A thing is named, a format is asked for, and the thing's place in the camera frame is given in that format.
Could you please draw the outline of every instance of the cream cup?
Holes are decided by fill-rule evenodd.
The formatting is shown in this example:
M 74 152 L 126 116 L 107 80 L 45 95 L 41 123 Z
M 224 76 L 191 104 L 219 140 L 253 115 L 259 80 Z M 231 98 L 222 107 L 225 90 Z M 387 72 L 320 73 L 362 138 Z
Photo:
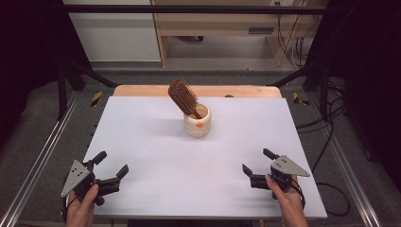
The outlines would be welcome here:
M 201 103 L 198 103 L 196 110 L 202 119 L 197 119 L 195 115 L 183 115 L 184 127 L 188 134 L 200 138 L 209 133 L 212 128 L 212 112 Z

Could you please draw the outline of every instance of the white table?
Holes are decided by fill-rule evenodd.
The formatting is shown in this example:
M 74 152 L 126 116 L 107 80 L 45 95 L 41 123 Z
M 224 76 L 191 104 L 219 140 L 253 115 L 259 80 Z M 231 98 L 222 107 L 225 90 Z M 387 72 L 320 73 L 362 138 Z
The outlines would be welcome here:
M 197 139 L 165 96 L 112 96 L 84 161 L 108 157 L 95 174 L 109 179 L 127 164 L 120 191 L 105 196 L 97 216 L 113 218 L 280 218 L 271 192 L 250 187 L 242 164 L 270 172 L 263 148 L 286 155 L 310 173 L 283 98 L 199 97 L 212 110 L 212 129 Z M 307 218 L 327 218 L 313 176 L 299 177 Z

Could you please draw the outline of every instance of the black cable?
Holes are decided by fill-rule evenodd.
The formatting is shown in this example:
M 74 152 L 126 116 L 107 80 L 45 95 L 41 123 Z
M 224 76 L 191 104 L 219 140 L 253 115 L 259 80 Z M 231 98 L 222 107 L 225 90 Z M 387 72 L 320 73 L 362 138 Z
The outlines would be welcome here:
M 333 115 L 333 119 L 335 119 L 336 117 L 338 117 L 341 113 L 334 114 L 334 115 Z M 325 125 L 323 125 L 323 126 L 317 128 L 317 129 L 315 129 L 315 130 L 311 130 L 311 131 L 298 131 L 298 134 L 304 134 L 304 133 L 311 133 L 311 132 L 313 132 L 313 131 L 319 131 L 319 130 L 321 130 L 321 129 L 326 128 L 328 125 L 329 125 L 329 123 L 326 123 Z
M 315 171 L 316 166 L 318 165 L 319 161 L 322 159 L 323 154 L 324 154 L 324 152 L 325 152 L 325 150 L 326 150 L 326 148 L 327 148 L 327 145 L 328 145 L 328 143 L 330 142 L 331 137 L 332 137 L 332 135 L 333 135 L 333 131 L 334 131 L 333 125 L 334 125 L 334 124 L 333 124 L 333 114 L 332 114 L 331 109 L 332 109 L 334 103 L 337 102 L 338 100 L 342 100 L 342 96 L 340 96 L 340 97 L 334 99 L 334 100 L 331 102 L 331 104 L 330 104 L 330 107 L 329 107 L 329 112 L 330 112 L 330 114 L 329 114 L 328 116 L 329 116 L 329 124 L 330 124 L 330 127 L 331 127 L 331 131 L 330 131 L 329 136 L 328 136 L 328 138 L 327 138 L 327 141 L 325 142 L 325 144 L 324 144 L 324 146 L 323 146 L 323 149 L 322 149 L 322 151 L 321 151 L 321 153 L 320 153 L 320 155 L 319 155 L 319 157 L 318 157 L 318 160 L 316 161 L 315 165 L 312 167 L 312 173 Z M 325 186 L 329 186 L 329 187 L 331 187 L 331 188 L 334 188 L 334 189 L 338 190 L 338 191 L 342 194 L 342 196 L 345 198 L 345 201 L 347 202 L 347 208 L 346 208 L 346 211 L 345 211 L 345 212 L 343 212 L 343 213 L 334 213 L 334 212 L 332 212 L 332 211 L 329 211 L 329 210 L 325 209 L 325 211 L 326 211 L 328 214 L 330 214 L 330 215 L 332 215 L 332 216 L 336 216 L 336 217 L 345 217 L 345 216 L 347 216 L 347 215 L 350 213 L 350 211 L 351 211 L 351 204 L 350 204 L 348 198 L 346 197 L 346 195 L 345 195 L 339 188 L 335 187 L 333 184 L 330 184 L 330 183 L 316 183 L 316 185 L 325 185 Z
M 330 112 L 330 113 L 331 113 L 331 108 L 333 107 L 333 104 L 334 104 L 336 101 L 338 101 L 338 100 L 342 100 L 342 96 L 341 96 L 341 97 L 338 97 L 338 98 L 336 98 L 336 99 L 334 99 L 334 100 L 330 103 L 330 107 L 329 107 L 329 110 L 330 110 L 329 112 Z M 322 157 L 323 157 L 323 155 L 324 155 L 324 152 L 325 152 L 325 150 L 326 150 L 326 148 L 327 148 L 327 145 L 328 145 L 328 143 L 329 143 L 330 140 L 331 140 L 331 136 L 333 135 L 333 131 L 334 131 L 334 127 L 333 127 L 333 117 L 332 117 L 332 114 L 329 114 L 328 116 L 329 116 L 329 124 L 330 124 L 331 130 L 330 130 L 330 133 L 329 133 L 329 135 L 328 135 L 327 141 L 324 143 L 324 146 L 323 146 L 323 148 L 322 148 L 322 151 L 321 151 L 321 153 L 319 154 L 318 160 L 316 161 L 315 165 L 312 167 L 312 173 L 315 171 L 316 166 L 318 165 L 319 161 L 322 159 Z
M 351 211 L 351 203 L 350 203 L 350 201 L 348 200 L 348 198 L 347 198 L 347 196 L 345 195 L 345 193 L 342 192 L 338 187 L 335 187 L 333 184 L 330 184 L 330 183 L 316 183 L 316 185 L 324 185 L 324 186 L 329 186 L 329 187 L 331 187 L 331 188 L 333 188 L 333 189 L 336 189 L 337 191 L 339 191 L 339 192 L 342 194 L 342 196 L 345 198 L 345 201 L 347 202 L 347 208 L 346 208 L 346 210 L 345 210 L 344 212 L 342 212 L 342 213 L 334 213 L 334 212 L 332 212 L 332 211 L 329 211 L 329 210 L 325 209 L 325 211 L 326 211 L 329 215 L 336 216 L 336 217 L 345 217 L 345 216 L 347 216 L 347 215 L 350 213 L 350 211 Z
M 291 179 L 291 180 L 297 184 L 297 186 L 294 186 L 293 184 L 291 184 L 291 187 L 294 188 L 295 191 L 298 192 L 298 194 L 300 194 L 300 196 L 301 196 L 302 208 L 304 209 L 304 208 L 305 208 L 305 205 L 306 205 L 304 192 L 302 192 L 301 186 L 300 186 L 296 181 L 294 181 L 294 179 Z
M 329 113 L 328 115 L 330 115 L 330 114 L 336 115 L 336 112 L 337 112 L 338 110 L 342 109 L 343 107 L 344 107 L 344 106 L 338 107 L 335 111 L 333 111 L 332 113 Z M 317 124 L 317 123 L 319 123 L 319 122 L 321 122 L 321 121 L 324 121 L 324 118 L 323 118 L 323 117 L 320 117 L 320 118 L 318 118 L 318 119 L 316 119 L 316 120 L 314 120 L 314 121 L 312 121 L 312 122 L 309 122 L 309 123 L 304 123 L 304 124 L 298 125 L 298 126 L 296 126 L 295 128 L 298 130 L 298 129 L 302 129 L 302 128 L 311 127 L 311 126 L 313 126 L 313 125 L 315 125 L 315 124 Z

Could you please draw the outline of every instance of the wooden hairbrush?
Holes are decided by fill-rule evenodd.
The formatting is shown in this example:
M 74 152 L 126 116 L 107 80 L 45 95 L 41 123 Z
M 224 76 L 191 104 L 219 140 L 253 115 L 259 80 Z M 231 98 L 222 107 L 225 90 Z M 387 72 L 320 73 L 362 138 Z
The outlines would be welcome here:
M 198 104 L 197 96 L 184 80 L 175 79 L 168 87 L 168 95 L 185 115 L 193 114 L 197 119 L 202 119 L 196 109 Z

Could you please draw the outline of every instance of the human hand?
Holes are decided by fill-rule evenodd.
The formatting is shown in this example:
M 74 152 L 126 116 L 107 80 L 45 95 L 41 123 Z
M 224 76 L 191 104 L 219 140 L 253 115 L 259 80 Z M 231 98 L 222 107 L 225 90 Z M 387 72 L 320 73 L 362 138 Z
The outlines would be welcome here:
M 297 176 L 293 175 L 292 180 L 297 182 Z M 292 187 L 288 192 L 284 193 L 277 182 L 269 175 L 266 175 L 266 182 L 270 190 L 277 197 L 286 225 L 288 227 L 307 226 L 300 194 Z
M 68 206 L 68 214 L 66 227 L 89 227 L 92 226 L 94 221 L 94 200 L 98 192 L 98 185 L 92 185 L 91 189 L 86 193 L 85 198 L 80 202 L 76 200 L 76 193 L 70 192 L 68 198 L 72 199 L 72 202 Z

